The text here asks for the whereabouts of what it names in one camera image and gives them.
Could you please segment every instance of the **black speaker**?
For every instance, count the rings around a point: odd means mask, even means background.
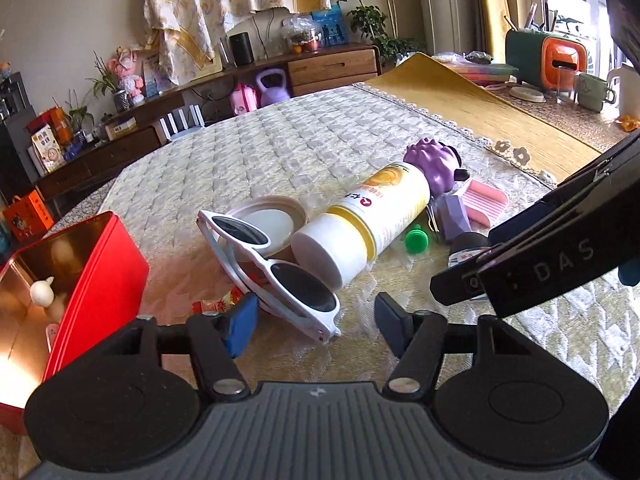
[[[234,54],[236,66],[248,65],[254,62],[254,51],[251,50],[251,41],[246,32],[229,36],[231,52]]]

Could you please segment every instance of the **white lettering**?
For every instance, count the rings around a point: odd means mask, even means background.
[[[565,267],[573,267],[574,263],[569,259],[569,257],[560,251],[559,257],[559,265],[560,271],[564,270]]]
[[[535,264],[533,266],[533,270],[535,271],[539,282],[544,282],[551,276],[551,269],[549,269],[549,266],[545,262]]]
[[[582,259],[587,262],[593,258],[593,249],[589,245],[589,239],[585,238],[578,244],[578,250],[582,254]]]

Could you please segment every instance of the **sunglasses lens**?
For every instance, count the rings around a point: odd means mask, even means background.
[[[331,312],[335,308],[332,292],[314,275],[291,264],[273,264],[271,272],[294,298],[319,312]]]
[[[211,220],[229,236],[245,244],[264,245],[269,241],[269,239],[257,229],[233,218],[213,217]]]

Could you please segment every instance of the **green mug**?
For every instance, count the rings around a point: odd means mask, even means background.
[[[609,83],[584,72],[578,74],[575,91],[578,94],[578,104],[594,112],[601,112],[604,103],[616,102],[616,91],[609,87]]]

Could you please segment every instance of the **pink bag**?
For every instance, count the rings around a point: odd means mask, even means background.
[[[258,109],[258,96],[249,85],[238,83],[229,96],[229,102],[235,115],[242,115]]]

